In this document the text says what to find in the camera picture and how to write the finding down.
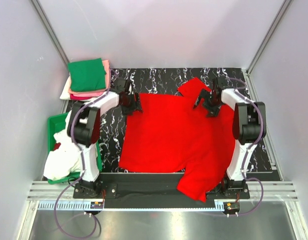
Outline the red t-shirt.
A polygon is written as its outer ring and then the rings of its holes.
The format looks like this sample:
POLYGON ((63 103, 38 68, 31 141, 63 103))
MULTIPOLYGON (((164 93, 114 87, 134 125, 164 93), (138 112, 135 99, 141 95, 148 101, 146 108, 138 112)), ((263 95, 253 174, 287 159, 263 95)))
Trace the red t-shirt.
POLYGON ((206 193, 224 177, 235 147, 231 108, 223 106, 210 118, 194 105, 207 89, 193 78, 178 88, 178 96, 141 93, 143 111, 127 117, 119 167, 136 173, 184 170, 177 190, 205 202, 206 193))

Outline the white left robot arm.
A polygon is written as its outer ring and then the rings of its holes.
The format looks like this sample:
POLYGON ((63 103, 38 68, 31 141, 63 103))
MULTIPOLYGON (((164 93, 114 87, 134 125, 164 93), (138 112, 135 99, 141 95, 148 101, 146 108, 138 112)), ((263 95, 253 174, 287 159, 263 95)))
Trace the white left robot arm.
POLYGON ((133 81, 118 78, 101 96, 87 102, 77 102, 72 108, 67 134, 79 149, 81 171, 79 181, 87 183, 84 192, 91 198, 101 194, 102 186, 96 180, 100 174, 95 145, 100 136, 100 117, 107 111, 121 107, 126 116, 143 112, 140 96, 134 90, 133 81))

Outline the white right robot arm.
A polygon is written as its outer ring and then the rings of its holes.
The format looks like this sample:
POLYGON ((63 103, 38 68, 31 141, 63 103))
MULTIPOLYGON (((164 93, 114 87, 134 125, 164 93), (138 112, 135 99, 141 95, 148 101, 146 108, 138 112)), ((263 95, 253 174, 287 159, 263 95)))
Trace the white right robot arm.
POLYGON ((253 101, 242 95, 241 88, 225 88, 224 83, 217 77, 212 80, 212 89, 202 89, 194 103, 207 110, 208 118, 215 118, 220 114, 221 107, 229 107, 234 111, 232 133, 235 139, 231 163, 226 174, 227 181, 221 185, 221 194, 232 198, 239 191, 238 185, 233 181, 246 179, 247 166, 258 144, 267 134, 266 106, 261 101, 253 101))

